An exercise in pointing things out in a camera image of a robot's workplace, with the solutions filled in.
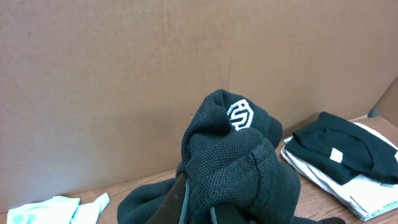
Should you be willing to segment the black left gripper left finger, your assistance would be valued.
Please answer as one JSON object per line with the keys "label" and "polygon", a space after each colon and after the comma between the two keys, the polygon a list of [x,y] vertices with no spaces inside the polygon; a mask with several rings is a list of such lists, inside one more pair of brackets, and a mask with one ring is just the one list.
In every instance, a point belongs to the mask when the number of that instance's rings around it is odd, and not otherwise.
{"label": "black left gripper left finger", "polygon": [[186,224],[188,210],[188,179],[180,174],[166,198],[146,224]]}

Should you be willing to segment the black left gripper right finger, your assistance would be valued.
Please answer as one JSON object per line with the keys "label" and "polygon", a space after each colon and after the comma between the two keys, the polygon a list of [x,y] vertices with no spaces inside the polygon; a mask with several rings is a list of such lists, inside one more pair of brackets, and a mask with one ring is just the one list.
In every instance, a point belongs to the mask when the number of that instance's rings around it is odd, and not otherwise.
{"label": "black left gripper right finger", "polygon": [[222,203],[210,208],[212,224],[248,224],[240,211],[230,203]]}

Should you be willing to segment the black mesh shirt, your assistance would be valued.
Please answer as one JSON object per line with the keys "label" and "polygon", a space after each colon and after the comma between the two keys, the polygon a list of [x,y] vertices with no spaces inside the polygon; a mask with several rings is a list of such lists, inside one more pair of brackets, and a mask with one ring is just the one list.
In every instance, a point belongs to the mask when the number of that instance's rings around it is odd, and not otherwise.
{"label": "black mesh shirt", "polygon": [[[249,99],[216,90],[182,139],[177,174],[188,179],[187,223],[212,223],[210,208],[233,204],[249,223],[306,223],[295,215],[297,174],[276,155],[282,125]],[[145,223],[178,177],[133,190],[118,206],[119,223]]]}

